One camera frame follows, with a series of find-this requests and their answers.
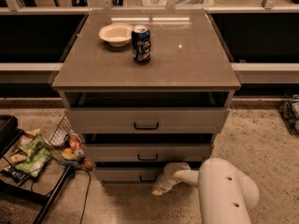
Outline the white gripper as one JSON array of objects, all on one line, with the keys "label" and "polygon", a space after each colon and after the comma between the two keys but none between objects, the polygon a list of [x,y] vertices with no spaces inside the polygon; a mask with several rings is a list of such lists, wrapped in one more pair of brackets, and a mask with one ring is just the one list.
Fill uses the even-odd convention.
[{"label": "white gripper", "polygon": [[161,196],[180,182],[186,181],[186,174],[191,168],[187,162],[169,162],[164,171],[158,175],[151,193]]}]

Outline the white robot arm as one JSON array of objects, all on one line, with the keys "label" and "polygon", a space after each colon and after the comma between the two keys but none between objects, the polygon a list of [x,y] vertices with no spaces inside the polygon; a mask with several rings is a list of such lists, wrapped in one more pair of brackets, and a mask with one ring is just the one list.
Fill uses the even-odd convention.
[{"label": "white robot arm", "polygon": [[251,224],[249,210],[258,204],[260,191],[230,162],[210,158],[199,170],[192,170],[187,162],[169,162],[151,193],[163,195],[178,183],[198,188],[202,224]]}]

